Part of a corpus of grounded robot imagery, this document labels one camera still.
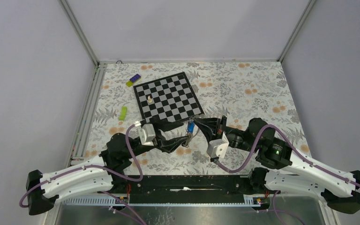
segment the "white bracket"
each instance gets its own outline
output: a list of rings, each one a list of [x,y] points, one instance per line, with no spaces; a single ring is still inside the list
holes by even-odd
[[[208,143],[208,150],[206,150],[206,152],[211,158],[224,158],[228,145],[229,141],[227,139],[227,136],[223,132],[223,136],[221,139],[213,140]]]
[[[142,128],[138,130],[140,141],[142,145],[154,146],[152,140],[155,138],[155,130],[152,124],[145,124]]]

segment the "orange flower pattern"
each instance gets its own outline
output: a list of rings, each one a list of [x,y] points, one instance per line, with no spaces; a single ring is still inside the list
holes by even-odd
[[[84,157],[93,157],[106,149],[111,136],[125,133],[134,121],[142,120],[132,88],[123,82],[134,74],[142,76],[141,83],[184,71],[198,97],[207,117],[227,116],[227,126],[245,130],[253,117],[264,118],[279,127],[290,141],[303,153],[310,155],[300,120],[294,107],[281,64],[278,62],[253,63],[148,63],[108,64],[101,87],[89,140]],[[124,121],[118,120],[121,107],[127,107]],[[185,135],[186,125],[164,132],[166,139]],[[129,136],[138,136],[136,128]],[[173,153],[157,149],[136,158],[144,174],[150,175],[203,175],[227,174],[210,162],[206,153],[207,143],[201,132],[189,146],[178,147]],[[228,150],[222,163],[230,168],[239,165],[248,152]],[[132,165],[125,169],[126,175],[138,175]],[[248,174],[258,166],[251,160],[240,174]]]

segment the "purple block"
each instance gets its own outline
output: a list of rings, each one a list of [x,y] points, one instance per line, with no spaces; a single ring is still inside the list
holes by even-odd
[[[131,81],[131,82],[135,82],[135,81],[137,81],[138,79],[140,79],[140,75],[139,74],[136,74],[136,75],[134,75],[132,78],[130,78],[129,80]]]

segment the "cable clip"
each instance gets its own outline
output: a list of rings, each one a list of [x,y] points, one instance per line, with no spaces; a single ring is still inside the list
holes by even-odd
[[[141,123],[140,121],[136,121],[136,122],[134,123],[134,125],[135,125],[135,127],[139,127],[139,126],[142,125],[142,123]]]

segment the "green block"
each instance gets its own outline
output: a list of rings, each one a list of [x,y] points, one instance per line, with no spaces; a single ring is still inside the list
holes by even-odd
[[[133,82],[131,82],[131,81],[126,82],[126,86],[130,87],[132,85],[133,85]]]
[[[126,106],[122,106],[120,116],[118,117],[118,119],[124,121],[127,112],[128,112],[128,108]]]

